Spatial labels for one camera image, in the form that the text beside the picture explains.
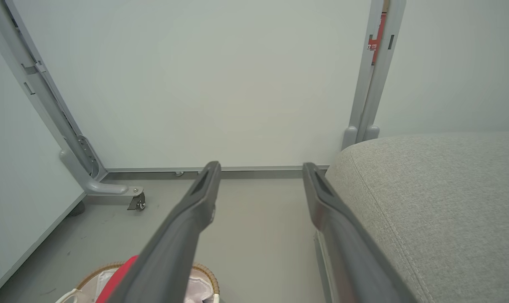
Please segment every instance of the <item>floor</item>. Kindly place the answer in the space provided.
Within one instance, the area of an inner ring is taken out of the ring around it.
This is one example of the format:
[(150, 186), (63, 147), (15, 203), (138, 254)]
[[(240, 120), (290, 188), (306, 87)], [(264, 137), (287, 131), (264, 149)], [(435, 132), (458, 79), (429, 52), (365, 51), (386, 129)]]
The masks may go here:
[[(0, 290), (0, 302), (55, 302), (97, 267), (137, 255), (195, 173), (114, 174), (105, 182), (143, 186), (146, 209), (123, 198), (86, 197)], [(300, 171), (222, 173), (216, 216), (195, 261), (215, 275), (224, 303), (324, 301)]]

